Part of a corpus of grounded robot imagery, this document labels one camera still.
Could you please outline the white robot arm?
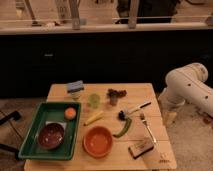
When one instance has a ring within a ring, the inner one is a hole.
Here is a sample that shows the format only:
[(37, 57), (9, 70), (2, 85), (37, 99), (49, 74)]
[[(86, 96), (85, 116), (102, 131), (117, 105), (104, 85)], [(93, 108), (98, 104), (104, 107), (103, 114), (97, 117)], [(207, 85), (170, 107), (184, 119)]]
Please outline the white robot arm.
[(166, 87), (158, 97), (164, 110), (182, 106), (186, 101), (213, 117), (213, 88), (205, 84), (208, 70), (201, 63), (191, 63), (167, 73)]

